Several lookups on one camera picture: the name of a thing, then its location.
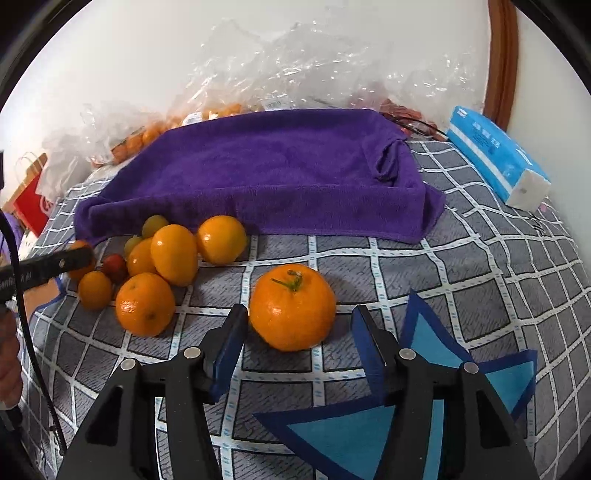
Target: white wall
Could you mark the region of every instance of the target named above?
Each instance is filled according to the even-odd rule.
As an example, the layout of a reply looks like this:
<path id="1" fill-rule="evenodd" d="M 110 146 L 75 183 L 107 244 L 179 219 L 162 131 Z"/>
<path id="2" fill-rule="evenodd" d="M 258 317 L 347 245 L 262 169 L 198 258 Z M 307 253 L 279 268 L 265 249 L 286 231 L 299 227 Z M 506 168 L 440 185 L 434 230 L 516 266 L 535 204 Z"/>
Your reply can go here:
<path id="1" fill-rule="evenodd" d="M 27 151 L 41 153 L 51 131 L 77 125 L 85 102 L 121 99 L 166 111 L 187 80 L 212 26 L 234 18 L 270 36 L 326 14 L 338 0 L 93 0 L 33 61 L 0 113 L 6 188 L 14 191 Z M 486 0 L 352 1 L 351 34 L 390 43 L 391 73 L 408 73 L 445 54 L 471 52 L 483 96 L 488 72 Z"/>
<path id="2" fill-rule="evenodd" d="M 551 40 L 519 13 L 519 69 L 508 134 L 552 181 L 551 198 L 591 261 L 591 96 Z"/>

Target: red paper bag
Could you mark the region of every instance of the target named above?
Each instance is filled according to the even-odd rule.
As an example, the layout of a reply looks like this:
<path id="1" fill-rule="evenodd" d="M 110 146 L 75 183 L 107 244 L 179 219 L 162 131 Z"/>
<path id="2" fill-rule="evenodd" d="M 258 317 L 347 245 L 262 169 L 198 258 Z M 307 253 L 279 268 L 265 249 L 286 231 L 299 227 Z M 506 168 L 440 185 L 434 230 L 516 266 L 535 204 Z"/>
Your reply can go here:
<path id="1" fill-rule="evenodd" d="M 14 209 L 21 222 L 33 232 L 40 236 L 51 213 L 52 204 L 49 203 L 35 190 L 39 183 L 40 173 L 29 182 L 22 193 L 14 200 Z"/>

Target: black cable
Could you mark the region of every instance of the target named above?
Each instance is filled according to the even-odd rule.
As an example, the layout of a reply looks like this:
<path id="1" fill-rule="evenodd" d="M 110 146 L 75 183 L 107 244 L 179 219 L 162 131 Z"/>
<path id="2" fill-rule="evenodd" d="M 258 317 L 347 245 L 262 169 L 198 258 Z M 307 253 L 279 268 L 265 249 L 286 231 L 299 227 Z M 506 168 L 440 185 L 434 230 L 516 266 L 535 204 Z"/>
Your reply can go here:
<path id="1" fill-rule="evenodd" d="M 392 122 L 394 122 L 395 124 L 397 124 L 399 127 L 408 128 L 412 132 L 414 132 L 416 134 L 419 134 L 419 135 L 424 135 L 424 136 L 427 136 L 427 137 L 432 137 L 432 135 L 428 135 L 425 132 L 418 131 L 418 130 L 414 129 L 413 127 L 411 127 L 410 125 L 407 125 L 407 124 L 402 124 L 401 125 L 401 124 L 398 123 L 399 121 L 403 121 L 403 122 L 418 122 L 420 124 L 425 125 L 425 127 L 428 127 L 429 130 L 435 130 L 437 133 L 442 134 L 445 138 L 448 138 L 446 133 L 442 132 L 437 127 L 434 127 L 434 126 L 428 124 L 427 122 L 424 122 L 423 120 L 417 120 L 416 118 L 412 118 L 411 116 L 392 116 Z"/>
<path id="2" fill-rule="evenodd" d="M 27 319 L 27 313 L 25 311 L 25 300 L 22 296 L 22 284 L 21 284 L 21 264 L 18 259 L 18 247 L 17 241 L 14 238 L 14 233 L 4 212 L 0 210 L 0 232 L 3 234 L 6 243 L 8 245 L 8 251 L 10 253 L 10 263 L 12 265 L 12 272 L 14 275 L 14 289 L 16 291 L 16 298 L 17 298 L 17 309 L 18 309 L 18 317 L 21 322 L 21 329 L 22 329 L 22 337 L 25 340 L 25 346 L 27 347 L 27 352 L 29 355 L 29 360 L 31 365 L 33 366 L 33 371 L 35 373 L 35 377 L 39 382 L 41 387 L 41 393 L 47 402 L 47 406 L 49 407 L 49 413 L 51 415 L 51 419 L 53 420 L 53 425 L 49 427 L 51 432 L 56 434 L 57 444 L 60 448 L 60 455 L 64 456 L 67 450 L 66 445 L 66 438 L 64 437 L 64 432 L 61 429 L 60 420 L 57 418 L 57 412 L 55 407 L 53 406 L 53 402 L 49 395 L 49 390 L 45 385 L 45 381 L 43 380 L 43 375 L 41 373 L 41 368 L 39 367 L 39 363 L 37 362 L 37 356 L 35 354 L 35 349 L 33 347 L 33 339 L 31 338 L 31 331 L 29 330 L 29 323 Z"/>

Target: grid pattern fabric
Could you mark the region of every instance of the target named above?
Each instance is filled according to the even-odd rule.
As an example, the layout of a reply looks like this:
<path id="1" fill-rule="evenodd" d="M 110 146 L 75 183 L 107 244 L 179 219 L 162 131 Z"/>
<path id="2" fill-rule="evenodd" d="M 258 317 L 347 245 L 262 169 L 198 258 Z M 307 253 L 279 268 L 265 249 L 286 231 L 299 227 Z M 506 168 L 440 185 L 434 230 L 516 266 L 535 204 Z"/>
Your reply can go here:
<path id="1" fill-rule="evenodd" d="M 201 264 L 196 282 L 175 288 L 176 315 L 158 338 L 139 338 L 118 324 L 113 306 L 82 309 L 76 285 L 34 315 L 37 357 L 70 442 L 111 372 L 124 358 L 152 363 L 198 345 L 234 303 L 248 306 L 257 279 L 275 265 L 302 263 L 335 291 L 335 326 L 308 351 L 279 353 L 250 331 L 229 393 L 206 407 L 225 480 L 325 479 L 294 456 L 253 413 L 333 404 L 369 394 L 350 334 L 350 313 L 365 304 L 376 324 L 395 335 L 415 290 L 477 361 L 525 348 L 538 351 L 536 392 L 518 428 L 544 479 L 559 478 L 591 433 L 591 286 L 576 246 L 550 202 L 538 220 L 505 206 L 449 143 L 410 142 L 425 182 L 447 195 L 446 209 L 417 245 L 344 236 L 252 236 L 227 267 Z M 33 248 L 40 255 L 73 241 L 78 203 L 108 180 L 72 188 Z M 96 247 L 100 259 L 122 252 L 127 238 Z M 49 414 L 22 353 L 25 444 L 48 479 L 61 464 L 48 433 Z M 170 480 L 165 400 L 155 402 L 160 477 Z"/>

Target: person's hand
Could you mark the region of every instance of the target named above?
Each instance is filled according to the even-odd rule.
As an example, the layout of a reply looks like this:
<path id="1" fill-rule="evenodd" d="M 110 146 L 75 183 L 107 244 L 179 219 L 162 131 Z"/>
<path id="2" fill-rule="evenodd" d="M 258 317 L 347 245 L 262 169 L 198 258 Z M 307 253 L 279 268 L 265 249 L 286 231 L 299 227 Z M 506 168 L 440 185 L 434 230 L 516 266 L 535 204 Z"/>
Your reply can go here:
<path id="1" fill-rule="evenodd" d="M 4 310 L 0 313 L 0 401 L 12 408 L 22 394 L 21 363 L 18 360 L 21 345 L 14 315 L 1 307 L 0 310 Z"/>

